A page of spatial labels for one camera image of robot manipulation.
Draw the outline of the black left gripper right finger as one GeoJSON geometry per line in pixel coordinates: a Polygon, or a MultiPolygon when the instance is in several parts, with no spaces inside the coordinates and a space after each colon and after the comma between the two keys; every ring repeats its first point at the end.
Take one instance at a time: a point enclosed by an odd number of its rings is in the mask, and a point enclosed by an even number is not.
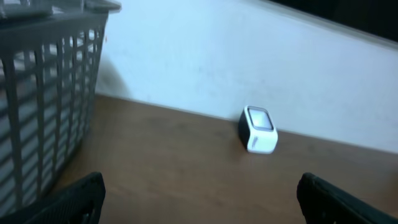
{"type": "Polygon", "coordinates": [[[397,224],[397,218],[309,172],[298,182],[297,200],[307,223],[397,224]]]}

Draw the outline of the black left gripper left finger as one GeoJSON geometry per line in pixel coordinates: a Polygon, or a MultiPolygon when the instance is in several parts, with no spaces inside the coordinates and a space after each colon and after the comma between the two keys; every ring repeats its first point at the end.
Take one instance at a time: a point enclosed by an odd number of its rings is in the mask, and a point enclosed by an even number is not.
{"type": "Polygon", "coordinates": [[[106,189],[100,172],[1,218],[1,224],[87,223],[100,220],[106,189]]]}

